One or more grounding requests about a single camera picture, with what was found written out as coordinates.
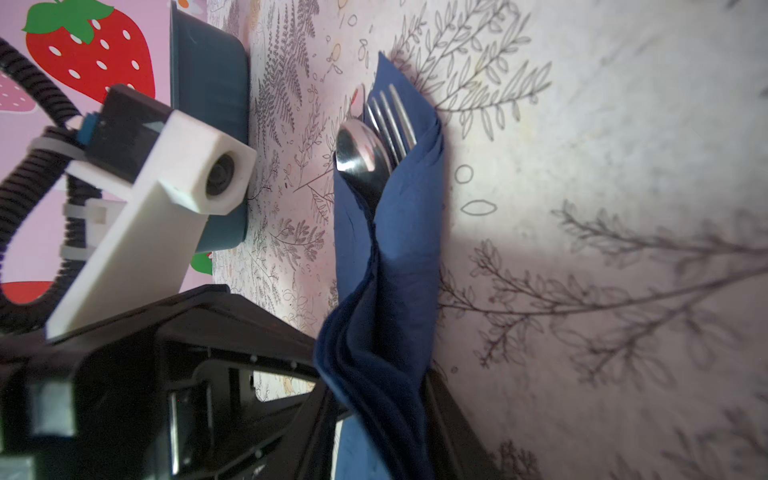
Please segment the silver knife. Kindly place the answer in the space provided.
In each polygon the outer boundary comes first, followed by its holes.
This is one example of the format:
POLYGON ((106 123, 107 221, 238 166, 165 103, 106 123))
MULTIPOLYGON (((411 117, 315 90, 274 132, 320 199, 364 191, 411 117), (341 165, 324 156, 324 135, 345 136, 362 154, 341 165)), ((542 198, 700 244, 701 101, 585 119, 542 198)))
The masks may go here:
POLYGON ((348 117, 363 121, 366 108, 366 87, 364 84, 356 86, 348 109, 348 117))

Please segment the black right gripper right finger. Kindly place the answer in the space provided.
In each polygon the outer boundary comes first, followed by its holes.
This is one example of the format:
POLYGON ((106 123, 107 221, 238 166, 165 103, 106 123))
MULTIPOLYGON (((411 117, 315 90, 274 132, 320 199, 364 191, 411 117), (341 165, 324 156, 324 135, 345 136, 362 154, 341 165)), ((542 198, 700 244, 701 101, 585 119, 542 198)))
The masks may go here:
POLYGON ((442 377, 429 370, 422 384, 428 448, 436 479, 501 479, 442 377))

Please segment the dark teal plastic bin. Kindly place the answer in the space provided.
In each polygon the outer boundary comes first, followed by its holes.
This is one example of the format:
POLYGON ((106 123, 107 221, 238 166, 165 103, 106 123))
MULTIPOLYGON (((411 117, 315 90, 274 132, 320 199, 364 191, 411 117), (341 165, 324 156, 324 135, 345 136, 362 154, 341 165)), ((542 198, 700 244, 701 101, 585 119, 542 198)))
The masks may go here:
POLYGON ((249 63, 235 36, 170 8, 171 106, 246 144, 249 63))

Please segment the silver spoon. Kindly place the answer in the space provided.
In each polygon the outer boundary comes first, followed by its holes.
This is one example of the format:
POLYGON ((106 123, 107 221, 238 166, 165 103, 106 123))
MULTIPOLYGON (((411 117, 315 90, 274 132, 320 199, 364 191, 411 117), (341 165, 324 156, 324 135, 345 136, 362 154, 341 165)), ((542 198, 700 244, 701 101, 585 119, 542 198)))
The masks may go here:
POLYGON ((336 147, 336 169, 374 213, 392 174, 383 143, 364 122, 351 118, 340 125, 336 147))

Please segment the silver fork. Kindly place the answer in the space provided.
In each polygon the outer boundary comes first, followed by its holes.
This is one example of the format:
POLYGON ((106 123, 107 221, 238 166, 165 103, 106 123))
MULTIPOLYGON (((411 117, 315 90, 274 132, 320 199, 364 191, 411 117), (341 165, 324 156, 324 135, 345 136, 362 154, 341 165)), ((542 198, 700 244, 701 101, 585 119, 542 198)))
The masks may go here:
POLYGON ((377 136, 384 142, 392 168, 398 166, 417 145, 414 127, 393 84, 365 103, 366 113, 377 136))

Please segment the blue paper napkin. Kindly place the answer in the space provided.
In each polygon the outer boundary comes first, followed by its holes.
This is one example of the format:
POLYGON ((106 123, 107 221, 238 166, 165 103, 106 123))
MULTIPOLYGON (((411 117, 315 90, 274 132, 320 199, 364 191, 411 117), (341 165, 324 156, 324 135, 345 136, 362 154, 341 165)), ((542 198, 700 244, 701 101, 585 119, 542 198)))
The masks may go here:
POLYGON ((340 438, 340 479, 433 477, 421 385, 438 319, 444 137, 433 106, 381 58, 373 92, 390 91, 404 104, 416 145, 377 208, 334 179, 339 303, 316 339, 314 362, 351 413, 340 438))

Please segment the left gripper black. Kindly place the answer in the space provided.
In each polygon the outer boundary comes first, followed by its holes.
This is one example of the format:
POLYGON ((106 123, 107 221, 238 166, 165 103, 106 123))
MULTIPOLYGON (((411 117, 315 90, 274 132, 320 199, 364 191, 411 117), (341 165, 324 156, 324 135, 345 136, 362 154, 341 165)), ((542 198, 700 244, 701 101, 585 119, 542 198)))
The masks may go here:
POLYGON ((253 479, 262 402, 305 395, 313 339, 226 287, 50 341, 1 339, 5 479, 253 479))

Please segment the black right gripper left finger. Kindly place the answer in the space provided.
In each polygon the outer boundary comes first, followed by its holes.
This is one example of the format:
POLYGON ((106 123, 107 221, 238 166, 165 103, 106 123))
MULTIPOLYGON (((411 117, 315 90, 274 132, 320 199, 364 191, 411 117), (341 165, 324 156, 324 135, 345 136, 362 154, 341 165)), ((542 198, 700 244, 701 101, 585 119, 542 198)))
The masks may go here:
POLYGON ((262 402, 253 479, 330 479, 338 406, 324 381, 305 395, 262 402))

